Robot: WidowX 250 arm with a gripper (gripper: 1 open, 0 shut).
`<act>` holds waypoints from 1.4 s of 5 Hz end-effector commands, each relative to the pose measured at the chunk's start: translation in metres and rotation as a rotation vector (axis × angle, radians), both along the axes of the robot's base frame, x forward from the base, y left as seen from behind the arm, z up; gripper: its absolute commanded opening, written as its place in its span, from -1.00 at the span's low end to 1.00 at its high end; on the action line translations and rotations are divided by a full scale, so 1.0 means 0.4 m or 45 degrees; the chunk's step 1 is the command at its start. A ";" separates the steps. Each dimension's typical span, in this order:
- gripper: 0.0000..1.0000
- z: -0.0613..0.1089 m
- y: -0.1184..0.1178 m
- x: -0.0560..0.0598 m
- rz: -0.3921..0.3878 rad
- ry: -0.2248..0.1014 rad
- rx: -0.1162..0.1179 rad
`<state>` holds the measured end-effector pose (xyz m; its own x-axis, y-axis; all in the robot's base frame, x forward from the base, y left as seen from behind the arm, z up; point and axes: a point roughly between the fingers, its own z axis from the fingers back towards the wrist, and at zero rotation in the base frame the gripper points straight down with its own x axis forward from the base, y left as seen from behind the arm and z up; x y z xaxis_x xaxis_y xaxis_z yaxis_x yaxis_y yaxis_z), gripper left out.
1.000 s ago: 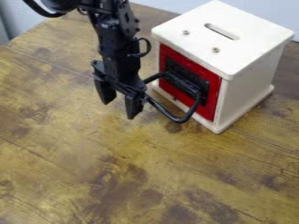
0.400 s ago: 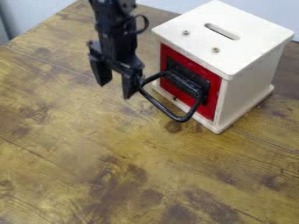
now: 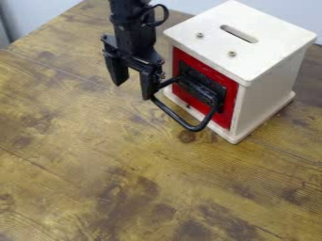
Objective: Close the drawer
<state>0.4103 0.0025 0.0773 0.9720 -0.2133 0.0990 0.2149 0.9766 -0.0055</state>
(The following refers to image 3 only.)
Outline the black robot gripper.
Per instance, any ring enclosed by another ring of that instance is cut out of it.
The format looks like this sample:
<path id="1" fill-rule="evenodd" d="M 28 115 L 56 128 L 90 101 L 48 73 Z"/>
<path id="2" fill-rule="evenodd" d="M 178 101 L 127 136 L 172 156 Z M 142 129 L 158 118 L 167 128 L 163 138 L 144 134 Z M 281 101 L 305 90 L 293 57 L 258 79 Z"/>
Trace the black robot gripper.
<path id="1" fill-rule="evenodd" d="M 100 38 L 103 54 L 111 79 L 120 86 L 130 77 L 128 69 L 139 74 L 142 99 L 150 100 L 159 91 L 163 59 L 155 50 L 156 28 L 164 23 L 158 19 L 156 8 L 151 0 L 108 0 L 110 22 L 114 34 Z"/>

